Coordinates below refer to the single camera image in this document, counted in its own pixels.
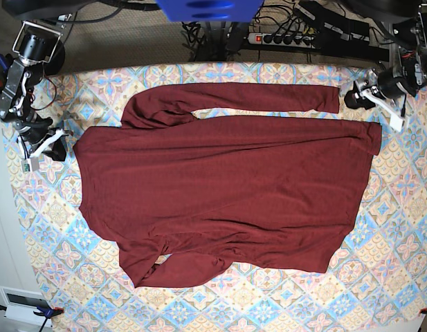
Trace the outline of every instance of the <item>white wall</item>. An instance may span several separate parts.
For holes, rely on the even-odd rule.
[[[30,266],[15,202],[10,187],[6,154],[0,124],[0,286],[18,288],[25,291],[39,292],[35,274]],[[0,304],[3,298],[0,293]],[[18,324],[3,317],[0,311],[0,332],[38,331],[39,326]]]

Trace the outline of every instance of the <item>shirt sleeve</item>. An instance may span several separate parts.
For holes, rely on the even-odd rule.
[[[338,88],[316,85],[198,83],[167,85],[136,94],[122,128],[159,129],[195,121],[191,112],[215,107],[248,111],[338,113]]]
[[[134,280],[135,287],[195,287],[225,272],[231,261],[198,252],[171,255],[162,264],[154,264],[144,278]]]

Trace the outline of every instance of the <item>maroon long-sleeve shirt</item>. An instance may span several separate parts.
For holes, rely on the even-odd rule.
[[[325,272],[354,227],[381,126],[190,113],[213,107],[338,113],[338,89],[186,84],[135,95],[122,128],[89,128],[74,147],[89,227],[118,243],[135,286],[196,286],[233,261]]]

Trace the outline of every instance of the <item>power strip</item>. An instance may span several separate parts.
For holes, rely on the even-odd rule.
[[[249,33],[248,43],[253,45],[294,46],[301,48],[314,48],[311,45],[313,37],[297,35],[273,35],[271,33]]]

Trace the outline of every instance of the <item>floral tile pattern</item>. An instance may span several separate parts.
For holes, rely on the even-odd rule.
[[[343,96],[362,75],[361,69],[333,66],[211,63],[54,77],[57,101],[42,115],[74,132],[66,139],[66,162],[42,158],[38,172],[24,174],[11,127],[3,127],[3,140],[36,280],[48,302],[65,310],[54,319],[55,331],[347,332],[415,319],[427,306],[427,88],[409,100],[406,130],[383,127],[356,227],[325,274],[234,263],[203,286],[135,289],[119,267],[117,245],[93,233],[78,210],[81,177],[71,147],[90,126],[118,126],[135,93],[164,84],[248,82],[339,86]],[[40,107],[53,87],[43,81],[36,89]],[[338,115],[233,109],[194,114],[386,123],[380,109],[350,110],[342,97]]]

